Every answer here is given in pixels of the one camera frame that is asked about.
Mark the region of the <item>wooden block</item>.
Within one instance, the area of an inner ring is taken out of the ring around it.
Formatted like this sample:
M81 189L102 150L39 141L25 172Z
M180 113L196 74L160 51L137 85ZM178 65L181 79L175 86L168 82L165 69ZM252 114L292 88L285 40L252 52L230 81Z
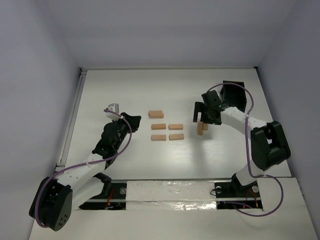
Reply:
M166 141L167 136L165 134L153 134L151 136L152 141Z
M169 124L168 129L169 130L183 130L184 125L183 124Z
M158 123L158 124L151 125L152 130L165 130L166 128L167 128L167 125L165 123Z
M197 135L203 135L203 123L201 121L197 123Z
M207 130L208 130L208 124L207 124L207 123L203 123L202 129L203 129L204 131L207 131Z
M162 110L150 110L148 112L148 116L151 119L163 119L164 118L164 113Z
M178 141L178 140L183 140L185 138L183 133L180 134L170 134L169 135L169 140L170 141Z

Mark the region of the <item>black plastic bin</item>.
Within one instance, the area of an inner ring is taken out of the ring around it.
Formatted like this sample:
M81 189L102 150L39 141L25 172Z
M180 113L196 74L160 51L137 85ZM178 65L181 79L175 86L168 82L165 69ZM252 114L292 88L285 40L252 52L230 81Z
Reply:
M223 81L224 85L220 90L220 99L223 104L227 104L231 107L237 107L240 111L245 112L247 106L246 91L241 87L237 87L233 84L245 87L245 83L241 81Z

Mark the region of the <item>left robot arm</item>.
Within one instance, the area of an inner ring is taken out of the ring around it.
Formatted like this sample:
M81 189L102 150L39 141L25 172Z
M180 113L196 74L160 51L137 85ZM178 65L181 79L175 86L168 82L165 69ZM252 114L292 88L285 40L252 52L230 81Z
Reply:
M57 232L65 226L71 213L87 200L113 193L112 180L103 172L126 150L121 145L139 129L142 117L117 113L110 108L104 112L111 122L104 126L91 154L81 163L57 171L39 184L29 216L41 228Z

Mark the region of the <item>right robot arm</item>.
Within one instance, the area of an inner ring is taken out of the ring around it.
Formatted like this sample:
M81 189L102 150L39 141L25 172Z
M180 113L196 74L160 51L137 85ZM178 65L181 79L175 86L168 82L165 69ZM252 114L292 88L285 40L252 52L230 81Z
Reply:
M232 178L235 189L248 187L268 169L291 156L291 150L282 125L265 122L245 113L246 94L243 90L215 90L202 94L202 102L195 102L193 122L208 125L226 125L245 136L247 164Z

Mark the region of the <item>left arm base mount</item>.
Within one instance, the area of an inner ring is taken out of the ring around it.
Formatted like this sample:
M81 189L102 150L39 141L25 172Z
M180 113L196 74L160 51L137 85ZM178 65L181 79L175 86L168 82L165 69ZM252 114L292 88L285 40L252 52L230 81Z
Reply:
M127 182L112 182L99 195L79 206L81 210L126 210Z

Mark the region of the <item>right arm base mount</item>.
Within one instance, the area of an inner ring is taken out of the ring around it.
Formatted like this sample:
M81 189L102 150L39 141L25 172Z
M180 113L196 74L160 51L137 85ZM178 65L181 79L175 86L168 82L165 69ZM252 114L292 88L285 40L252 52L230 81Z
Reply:
M262 209L260 189L258 183L254 182L241 193L235 193L231 182L218 181L214 183L210 194L216 198L218 210L231 209Z

